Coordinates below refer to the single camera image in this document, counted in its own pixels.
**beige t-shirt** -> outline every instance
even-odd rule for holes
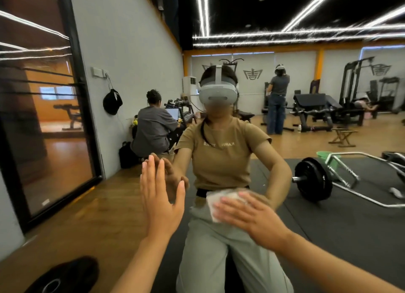
[[[271,138],[259,127],[232,118],[225,130],[213,130],[204,124],[205,142],[201,123],[189,126],[180,137],[176,150],[193,151],[195,187],[206,190],[245,187],[250,183],[250,155],[262,142]]]

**window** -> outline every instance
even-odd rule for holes
[[[54,94],[55,87],[39,87],[40,92],[43,94],[41,95],[42,100],[56,100],[56,96],[46,95],[46,94]]]
[[[73,100],[75,98],[73,87],[58,86],[58,87],[39,87],[43,100]],[[46,94],[69,94],[71,96],[52,96]]]
[[[73,100],[74,99],[74,92],[73,87],[71,86],[60,86],[56,87],[57,94],[71,94],[71,96],[57,96],[59,100]]]

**air conditioner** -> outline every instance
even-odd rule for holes
[[[183,93],[188,97],[198,95],[197,79],[194,76],[183,77]]]

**gray sweatpants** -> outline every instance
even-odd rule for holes
[[[292,293],[276,254],[227,224],[213,223],[208,205],[193,215],[177,277],[177,293],[223,293],[228,246],[247,293]]]

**white vr headset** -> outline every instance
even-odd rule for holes
[[[215,78],[209,77],[200,82],[198,96],[202,104],[235,104],[238,89],[235,81],[222,75],[222,65],[216,65]]]

